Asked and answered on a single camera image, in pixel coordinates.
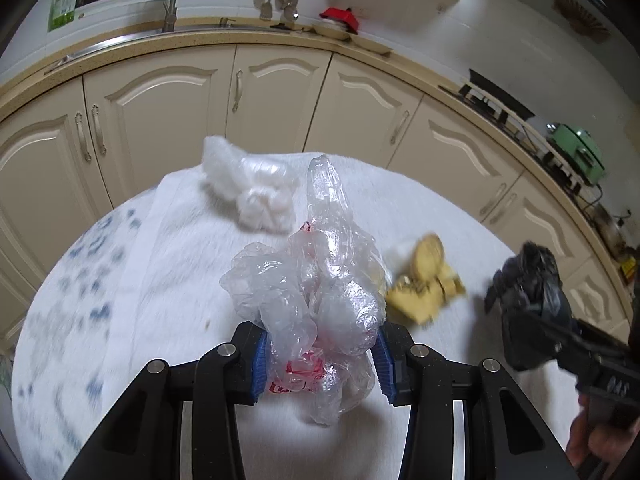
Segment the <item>right hand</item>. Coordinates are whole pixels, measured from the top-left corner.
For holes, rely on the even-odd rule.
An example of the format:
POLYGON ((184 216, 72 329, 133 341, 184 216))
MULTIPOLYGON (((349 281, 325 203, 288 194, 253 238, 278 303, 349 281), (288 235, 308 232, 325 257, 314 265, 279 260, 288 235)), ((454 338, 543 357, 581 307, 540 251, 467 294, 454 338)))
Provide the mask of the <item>right hand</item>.
POLYGON ((570 425, 565 453, 570 463, 577 468, 589 453, 611 466, 617 466, 630 449, 639 432, 639 421, 626 430, 616 429, 603 424, 589 427, 589 398, 584 394, 578 396, 580 412, 570 425))

